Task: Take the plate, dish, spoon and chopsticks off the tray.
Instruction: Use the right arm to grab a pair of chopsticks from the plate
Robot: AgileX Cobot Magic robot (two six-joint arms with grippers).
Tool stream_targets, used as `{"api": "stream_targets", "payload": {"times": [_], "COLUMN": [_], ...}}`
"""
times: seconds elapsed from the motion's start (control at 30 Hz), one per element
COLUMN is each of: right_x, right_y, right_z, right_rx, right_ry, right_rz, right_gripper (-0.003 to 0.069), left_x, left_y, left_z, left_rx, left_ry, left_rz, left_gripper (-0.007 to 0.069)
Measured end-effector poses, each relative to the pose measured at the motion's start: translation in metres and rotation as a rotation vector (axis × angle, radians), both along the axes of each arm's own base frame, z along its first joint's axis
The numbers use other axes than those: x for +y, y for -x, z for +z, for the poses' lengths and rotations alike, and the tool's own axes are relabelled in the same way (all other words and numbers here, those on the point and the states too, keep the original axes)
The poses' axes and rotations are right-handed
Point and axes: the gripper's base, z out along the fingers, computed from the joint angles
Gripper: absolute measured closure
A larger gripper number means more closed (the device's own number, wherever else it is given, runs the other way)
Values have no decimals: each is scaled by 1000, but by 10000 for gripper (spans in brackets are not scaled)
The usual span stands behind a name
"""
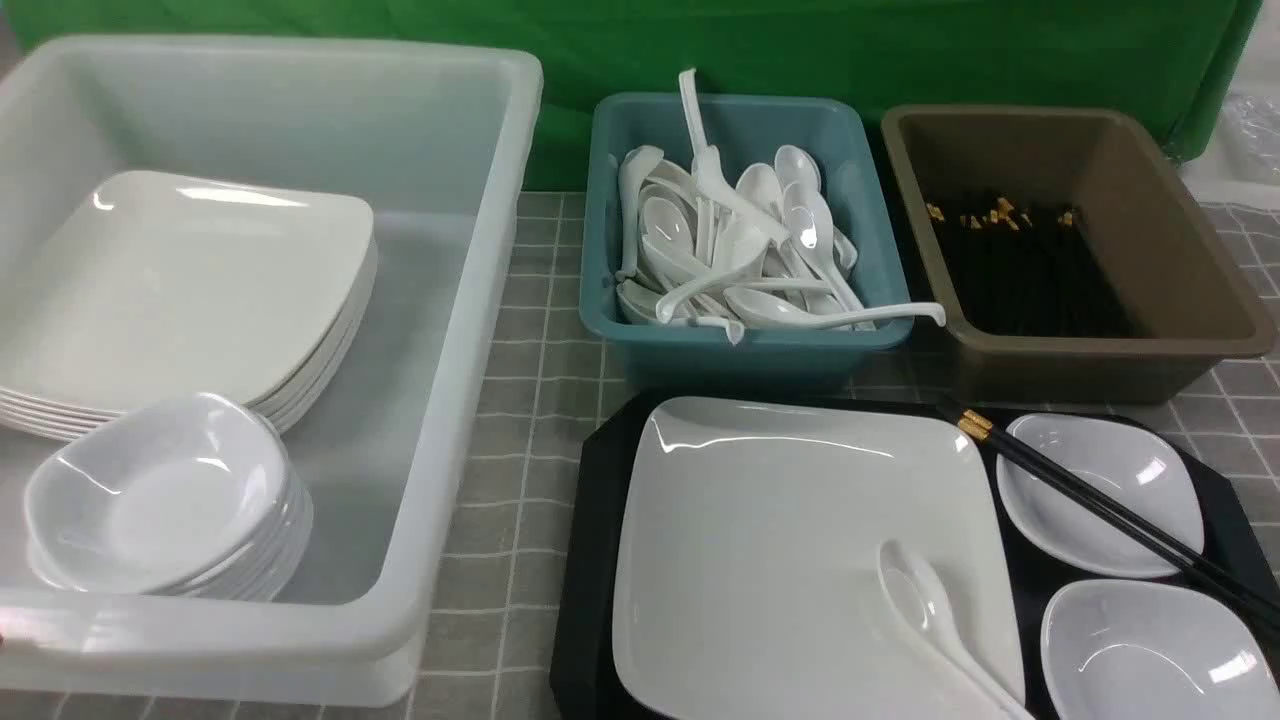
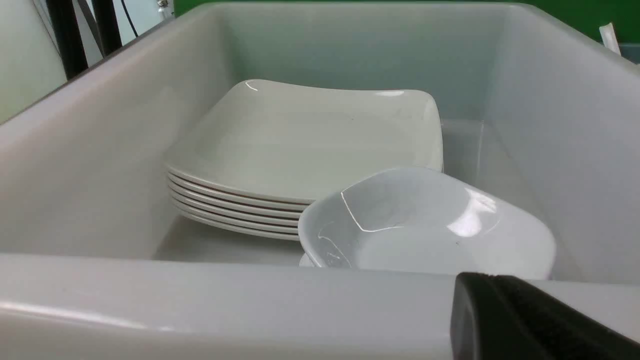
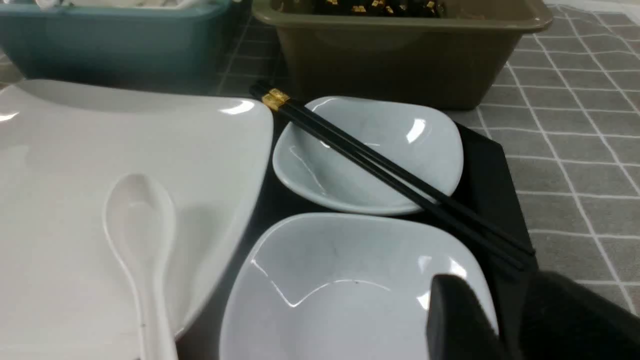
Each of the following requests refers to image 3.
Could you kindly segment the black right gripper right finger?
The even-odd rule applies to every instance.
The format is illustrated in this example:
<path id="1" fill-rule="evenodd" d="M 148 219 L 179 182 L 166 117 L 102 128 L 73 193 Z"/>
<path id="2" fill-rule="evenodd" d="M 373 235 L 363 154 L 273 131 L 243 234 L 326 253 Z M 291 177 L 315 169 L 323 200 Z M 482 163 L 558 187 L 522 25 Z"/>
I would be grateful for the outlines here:
<path id="1" fill-rule="evenodd" d="M 640 357 L 637 316 L 551 271 L 538 271 L 530 279 L 519 339 L 526 360 Z"/>

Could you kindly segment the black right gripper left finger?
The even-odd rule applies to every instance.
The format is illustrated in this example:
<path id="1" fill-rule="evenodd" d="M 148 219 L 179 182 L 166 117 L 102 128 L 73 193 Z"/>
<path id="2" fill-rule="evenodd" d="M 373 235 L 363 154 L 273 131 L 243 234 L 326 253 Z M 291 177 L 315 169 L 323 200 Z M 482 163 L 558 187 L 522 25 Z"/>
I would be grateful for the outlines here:
<path id="1" fill-rule="evenodd" d="M 431 360 L 511 358 L 475 292 L 456 275 L 432 278 L 425 337 Z"/>

